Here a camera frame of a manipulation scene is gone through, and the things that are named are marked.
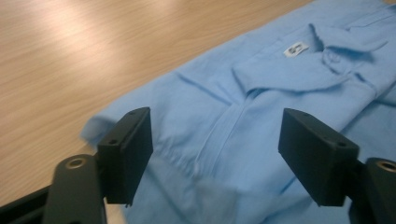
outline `wooden table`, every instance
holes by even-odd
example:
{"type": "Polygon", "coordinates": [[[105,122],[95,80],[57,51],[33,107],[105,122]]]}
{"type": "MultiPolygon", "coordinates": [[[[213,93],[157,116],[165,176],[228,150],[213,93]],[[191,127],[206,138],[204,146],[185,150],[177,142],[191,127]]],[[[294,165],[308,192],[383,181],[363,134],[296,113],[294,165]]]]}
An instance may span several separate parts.
{"type": "MultiPolygon", "coordinates": [[[[2,0],[0,205],[92,154],[79,132],[111,101],[308,2],[2,0]]],[[[117,206],[107,214],[124,222],[117,206]]]]}

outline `white label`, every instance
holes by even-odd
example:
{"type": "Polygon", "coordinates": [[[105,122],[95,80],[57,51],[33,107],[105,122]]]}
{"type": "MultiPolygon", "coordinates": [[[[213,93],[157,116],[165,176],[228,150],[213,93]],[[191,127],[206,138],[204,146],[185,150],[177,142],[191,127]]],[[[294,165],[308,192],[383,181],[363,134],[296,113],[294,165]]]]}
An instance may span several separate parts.
{"type": "Polygon", "coordinates": [[[309,46],[303,42],[297,42],[286,49],[283,54],[288,58],[295,57],[306,49],[309,49],[309,46]]]}

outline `clothing label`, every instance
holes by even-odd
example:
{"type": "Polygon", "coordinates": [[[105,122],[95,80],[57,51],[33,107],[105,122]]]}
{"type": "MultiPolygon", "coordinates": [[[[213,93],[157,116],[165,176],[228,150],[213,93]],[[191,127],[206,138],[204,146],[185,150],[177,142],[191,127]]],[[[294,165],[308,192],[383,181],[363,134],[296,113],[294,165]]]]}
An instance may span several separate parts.
{"type": "Polygon", "coordinates": [[[295,57],[306,49],[309,49],[309,46],[303,42],[297,42],[286,49],[283,54],[288,58],[295,57]]]}

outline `light blue shirt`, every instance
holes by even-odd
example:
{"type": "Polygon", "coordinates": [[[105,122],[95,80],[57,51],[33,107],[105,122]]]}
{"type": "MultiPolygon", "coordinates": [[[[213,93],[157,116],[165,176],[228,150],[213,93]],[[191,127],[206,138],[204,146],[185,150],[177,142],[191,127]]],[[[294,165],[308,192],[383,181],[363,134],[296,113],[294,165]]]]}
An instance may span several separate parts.
{"type": "Polygon", "coordinates": [[[312,203],[277,152],[283,108],[353,136],[373,100],[393,108],[395,51],[396,7],[315,1],[125,94],[81,135],[95,146],[125,113],[151,108],[154,153],[129,223],[347,223],[346,207],[312,203]],[[309,49],[286,57],[297,42],[309,49]]]}

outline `shirt button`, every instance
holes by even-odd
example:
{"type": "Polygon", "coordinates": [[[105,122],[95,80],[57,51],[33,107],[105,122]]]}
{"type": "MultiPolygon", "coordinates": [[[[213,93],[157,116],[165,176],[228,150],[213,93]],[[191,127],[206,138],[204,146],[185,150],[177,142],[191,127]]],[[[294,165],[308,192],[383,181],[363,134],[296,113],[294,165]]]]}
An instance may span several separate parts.
{"type": "Polygon", "coordinates": [[[337,54],[329,52],[328,57],[330,59],[330,62],[332,62],[332,63],[340,63],[341,62],[341,57],[337,54]]]}

